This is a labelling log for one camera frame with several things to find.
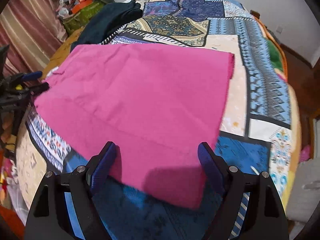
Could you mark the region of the pink pants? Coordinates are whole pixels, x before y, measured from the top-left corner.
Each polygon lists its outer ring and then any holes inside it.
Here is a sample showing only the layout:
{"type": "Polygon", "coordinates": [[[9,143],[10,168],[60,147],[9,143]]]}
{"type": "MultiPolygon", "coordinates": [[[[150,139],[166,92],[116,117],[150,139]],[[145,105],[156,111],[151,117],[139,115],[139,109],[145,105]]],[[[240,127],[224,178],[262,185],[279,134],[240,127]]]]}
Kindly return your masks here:
{"type": "Polygon", "coordinates": [[[233,69],[232,53],[208,48],[83,44],[34,104],[86,159],[114,142],[115,180],[197,209],[206,182],[197,148],[217,141],[233,69]]]}

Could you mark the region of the white plastic chair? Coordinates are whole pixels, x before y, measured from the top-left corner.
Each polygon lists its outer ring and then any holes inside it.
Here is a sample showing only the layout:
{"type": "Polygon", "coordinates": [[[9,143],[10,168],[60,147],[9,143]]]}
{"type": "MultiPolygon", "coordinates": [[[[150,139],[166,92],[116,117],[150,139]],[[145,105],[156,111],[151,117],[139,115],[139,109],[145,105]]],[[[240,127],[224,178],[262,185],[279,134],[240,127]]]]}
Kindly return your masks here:
{"type": "Polygon", "coordinates": [[[294,239],[311,218],[319,203],[319,158],[299,163],[286,208],[287,218],[295,223],[289,234],[294,239]]]}

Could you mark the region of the striped pink curtain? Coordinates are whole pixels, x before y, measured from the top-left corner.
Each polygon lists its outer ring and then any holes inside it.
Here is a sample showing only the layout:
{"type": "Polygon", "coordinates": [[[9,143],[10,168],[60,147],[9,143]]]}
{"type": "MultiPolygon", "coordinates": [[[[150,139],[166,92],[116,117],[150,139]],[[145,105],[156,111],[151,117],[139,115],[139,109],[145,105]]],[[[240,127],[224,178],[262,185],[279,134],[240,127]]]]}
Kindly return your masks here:
{"type": "Polygon", "coordinates": [[[1,12],[1,46],[9,46],[2,73],[43,71],[67,38],[56,16],[60,0],[9,0],[1,12]]]}

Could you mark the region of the pink slipper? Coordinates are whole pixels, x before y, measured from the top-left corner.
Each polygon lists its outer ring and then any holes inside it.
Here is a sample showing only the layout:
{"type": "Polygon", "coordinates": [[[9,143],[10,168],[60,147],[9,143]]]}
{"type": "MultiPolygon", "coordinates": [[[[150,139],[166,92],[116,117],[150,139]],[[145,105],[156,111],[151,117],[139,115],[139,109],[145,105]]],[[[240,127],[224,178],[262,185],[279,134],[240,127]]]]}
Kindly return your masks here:
{"type": "Polygon", "coordinates": [[[310,145],[306,145],[300,152],[299,162],[305,162],[310,159],[310,145]]]}

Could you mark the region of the patchwork blue bed sheet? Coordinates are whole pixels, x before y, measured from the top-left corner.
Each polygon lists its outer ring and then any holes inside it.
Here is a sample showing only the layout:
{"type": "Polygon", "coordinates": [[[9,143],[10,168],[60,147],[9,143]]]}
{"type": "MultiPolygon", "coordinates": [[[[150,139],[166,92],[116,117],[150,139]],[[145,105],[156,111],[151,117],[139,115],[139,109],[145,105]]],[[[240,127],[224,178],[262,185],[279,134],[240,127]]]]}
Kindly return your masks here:
{"type": "Polygon", "coordinates": [[[139,17],[94,40],[97,15],[46,78],[20,125],[22,198],[46,172],[69,173],[112,141],[93,196],[113,239],[201,239],[219,208],[197,148],[268,172],[287,203],[292,94],[265,32],[235,0],[130,0],[139,17]]]}

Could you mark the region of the green storage bag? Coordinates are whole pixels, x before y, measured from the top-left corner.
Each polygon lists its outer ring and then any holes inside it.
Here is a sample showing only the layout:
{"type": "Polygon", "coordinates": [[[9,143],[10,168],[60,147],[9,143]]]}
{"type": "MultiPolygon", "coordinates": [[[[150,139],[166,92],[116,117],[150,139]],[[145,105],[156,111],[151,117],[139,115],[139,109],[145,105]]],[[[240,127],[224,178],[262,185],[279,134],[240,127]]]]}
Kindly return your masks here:
{"type": "Polygon", "coordinates": [[[72,35],[72,33],[81,27],[84,27],[104,7],[104,5],[105,3],[102,1],[94,1],[71,17],[62,20],[68,36],[72,35]]]}

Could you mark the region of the dark navy folded garment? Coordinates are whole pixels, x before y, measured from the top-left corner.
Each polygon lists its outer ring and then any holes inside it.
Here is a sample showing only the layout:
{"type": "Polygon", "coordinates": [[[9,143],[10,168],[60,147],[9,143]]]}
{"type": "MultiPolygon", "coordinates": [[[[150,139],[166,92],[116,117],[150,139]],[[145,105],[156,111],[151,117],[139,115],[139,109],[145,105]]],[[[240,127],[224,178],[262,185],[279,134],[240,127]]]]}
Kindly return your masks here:
{"type": "Polygon", "coordinates": [[[109,3],[89,21],[70,51],[77,45],[99,44],[110,37],[119,28],[143,16],[140,3],[109,3]]]}

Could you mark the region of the orange box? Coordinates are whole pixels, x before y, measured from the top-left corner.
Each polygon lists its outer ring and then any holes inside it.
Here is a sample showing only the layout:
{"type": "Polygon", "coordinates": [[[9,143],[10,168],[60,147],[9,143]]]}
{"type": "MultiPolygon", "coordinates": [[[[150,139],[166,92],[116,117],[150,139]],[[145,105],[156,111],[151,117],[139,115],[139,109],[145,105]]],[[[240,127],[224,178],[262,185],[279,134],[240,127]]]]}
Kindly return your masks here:
{"type": "Polygon", "coordinates": [[[93,0],[76,0],[74,7],[71,9],[71,12],[73,14],[76,14],[78,11],[87,7],[91,3],[93,3],[93,0]]]}

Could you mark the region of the orange floral blanket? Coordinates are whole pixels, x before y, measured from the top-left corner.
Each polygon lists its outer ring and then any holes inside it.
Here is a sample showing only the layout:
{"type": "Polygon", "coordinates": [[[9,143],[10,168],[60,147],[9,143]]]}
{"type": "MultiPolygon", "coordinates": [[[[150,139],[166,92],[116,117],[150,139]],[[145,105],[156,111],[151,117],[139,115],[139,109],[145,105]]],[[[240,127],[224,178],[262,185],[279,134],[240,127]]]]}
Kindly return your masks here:
{"type": "Polygon", "coordinates": [[[281,54],[281,65],[283,70],[275,70],[275,72],[279,77],[285,80],[286,83],[289,85],[290,102],[292,103],[292,108],[293,108],[293,112],[291,114],[291,116],[293,117],[293,124],[291,125],[293,143],[292,143],[292,150],[291,150],[291,162],[289,166],[289,180],[287,182],[287,185],[281,197],[284,210],[285,212],[287,212],[287,205],[292,194],[293,184],[295,181],[296,171],[299,163],[299,156],[302,149],[302,127],[300,123],[298,101],[295,94],[295,90],[292,88],[292,86],[289,84],[289,81],[288,81],[287,59],[284,51],[282,50],[280,44],[274,39],[274,37],[267,30],[266,25],[264,25],[263,22],[261,22],[261,20],[259,20],[259,18],[257,18],[256,16],[253,15],[253,18],[258,22],[264,37],[268,38],[274,44],[274,46],[277,47],[278,52],[281,54]]]}

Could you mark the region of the wooden nightstand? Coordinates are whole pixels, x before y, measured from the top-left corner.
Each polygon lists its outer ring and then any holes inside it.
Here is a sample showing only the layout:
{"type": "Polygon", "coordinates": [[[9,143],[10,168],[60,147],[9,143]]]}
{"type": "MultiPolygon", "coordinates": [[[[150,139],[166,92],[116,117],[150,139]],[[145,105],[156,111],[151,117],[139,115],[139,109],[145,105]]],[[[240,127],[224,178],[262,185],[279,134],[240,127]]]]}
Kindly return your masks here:
{"type": "Polygon", "coordinates": [[[250,14],[253,15],[255,18],[259,19],[260,18],[260,14],[257,11],[254,10],[250,10],[250,14]]]}

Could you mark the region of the wall socket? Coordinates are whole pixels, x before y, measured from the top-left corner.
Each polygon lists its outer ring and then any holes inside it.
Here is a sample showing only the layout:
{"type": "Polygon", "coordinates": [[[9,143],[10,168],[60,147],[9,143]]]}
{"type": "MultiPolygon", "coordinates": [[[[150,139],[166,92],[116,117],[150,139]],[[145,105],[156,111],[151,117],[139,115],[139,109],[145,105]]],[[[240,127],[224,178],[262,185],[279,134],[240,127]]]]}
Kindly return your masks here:
{"type": "Polygon", "coordinates": [[[278,34],[281,34],[282,32],[283,32],[283,27],[282,26],[277,26],[277,28],[276,28],[276,32],[278,33],[278,34]]]}

